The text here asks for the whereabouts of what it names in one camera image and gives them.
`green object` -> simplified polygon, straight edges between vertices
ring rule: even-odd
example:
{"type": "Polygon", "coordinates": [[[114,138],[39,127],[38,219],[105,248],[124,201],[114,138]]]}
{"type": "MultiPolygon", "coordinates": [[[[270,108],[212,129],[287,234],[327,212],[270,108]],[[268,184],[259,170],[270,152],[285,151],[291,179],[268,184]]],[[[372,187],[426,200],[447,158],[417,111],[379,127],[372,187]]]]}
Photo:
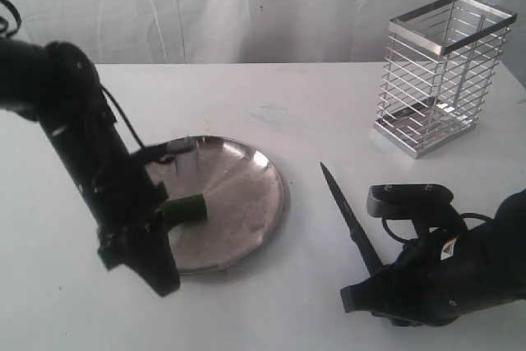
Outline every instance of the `green object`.
{"type": "Polygon", "coordinates": [[[162,213],[166,226],[169,229],[183,223],[203,220],[208,216],[203,195],[165,201],[159,206],[157,211],[162,213]]]}

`white table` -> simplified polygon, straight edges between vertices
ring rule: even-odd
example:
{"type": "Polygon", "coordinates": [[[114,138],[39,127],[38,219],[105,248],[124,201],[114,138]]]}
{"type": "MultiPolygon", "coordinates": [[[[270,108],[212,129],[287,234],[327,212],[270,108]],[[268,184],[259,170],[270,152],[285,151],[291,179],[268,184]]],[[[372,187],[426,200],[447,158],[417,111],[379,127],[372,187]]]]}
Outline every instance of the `white table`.
{"type": "MultiPolygon", "coordinates": [[[[266,153],[290,190],[288,218],[268,245],[227,274],[184,278],[164,299],[125,267],[106,272],[95,221],[44,134],[1,112],[0,349],[524,349],[525,302],[440,329],[344,314],[340,288],[367,272],[320,160],[385,262],[400,245],[367,216],[372,184],[441,183],[459,211],[488,215],[526,187],[526,91],[505,67],[478,127],[419,160],[372,130],[381,67],[99,66],[146,142],[188,134],[239,139],[266,153]]],[[[134,150],[122,122],[118,129],[134,150]]],[[[394,230],[410,235],[411,225],[394,230]]]]}

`white backdrop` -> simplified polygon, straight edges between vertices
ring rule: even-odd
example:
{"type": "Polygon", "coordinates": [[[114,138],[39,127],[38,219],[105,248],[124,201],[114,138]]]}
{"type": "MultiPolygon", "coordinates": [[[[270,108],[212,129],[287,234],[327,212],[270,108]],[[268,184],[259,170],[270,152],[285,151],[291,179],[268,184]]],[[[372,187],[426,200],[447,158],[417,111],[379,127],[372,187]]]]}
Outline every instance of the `white backdrop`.
{"type": "MultiPolygon", "coordinates": [[[[12,0],[19,35],[65,39],[98,63],[348,62],[385,55],[387,21],[434,0],[12,0]]],[[[524,0],[503,60],[526,83],[524,0]]]]}

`metal wire basket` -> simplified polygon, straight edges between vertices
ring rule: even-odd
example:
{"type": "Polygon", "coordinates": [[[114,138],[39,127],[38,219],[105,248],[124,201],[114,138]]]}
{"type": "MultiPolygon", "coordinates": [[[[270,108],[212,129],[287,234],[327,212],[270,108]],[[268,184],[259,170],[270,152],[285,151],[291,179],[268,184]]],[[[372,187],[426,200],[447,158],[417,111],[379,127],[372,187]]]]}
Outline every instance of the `metal wire basket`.
{"type": "Polygon", "coordinates": [[[484,0],[438,0],[391,20],[375,129],[414,158],[472,130],[516,19],[484,0]]]}

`silver plate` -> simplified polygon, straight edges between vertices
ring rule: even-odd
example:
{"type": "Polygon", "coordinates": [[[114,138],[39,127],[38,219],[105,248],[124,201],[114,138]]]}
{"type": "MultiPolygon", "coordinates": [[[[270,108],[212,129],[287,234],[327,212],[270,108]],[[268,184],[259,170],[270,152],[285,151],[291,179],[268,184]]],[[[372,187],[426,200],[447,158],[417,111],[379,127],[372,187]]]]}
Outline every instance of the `silver plate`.
{"type": "Polygon", "coordinates": [[[284,185],[276,167],[255,148],[225,137],[194,136],[199,173],[177,175],[175,166],[152,164],[170,199],[202,193],[208,220],[169,233],[182,275],[223,270],[258,248],[284,210],[284,185]]]}

